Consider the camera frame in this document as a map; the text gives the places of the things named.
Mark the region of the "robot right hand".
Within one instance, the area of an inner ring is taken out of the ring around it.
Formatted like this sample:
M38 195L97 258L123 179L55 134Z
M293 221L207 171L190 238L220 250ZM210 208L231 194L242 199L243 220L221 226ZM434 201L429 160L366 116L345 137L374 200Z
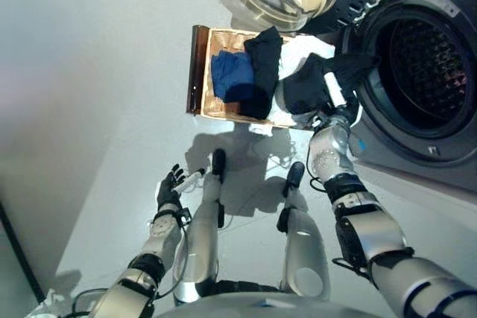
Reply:
M333 72L324 75L324 83L331 100L331 104L328 105L330 114L344 117L351 125L356 119L356 103L353 96L340 87Z

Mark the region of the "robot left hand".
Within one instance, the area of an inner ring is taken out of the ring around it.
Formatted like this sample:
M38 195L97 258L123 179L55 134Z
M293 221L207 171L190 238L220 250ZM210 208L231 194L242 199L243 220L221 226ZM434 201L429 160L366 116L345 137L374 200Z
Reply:
M165 210L166 205L171 205L180 211L183 207L180 202L182 193L192 187L206 173L204 168L199 168L186 175L179 164L172 166L164 179L159 181L155 194L158 211Z

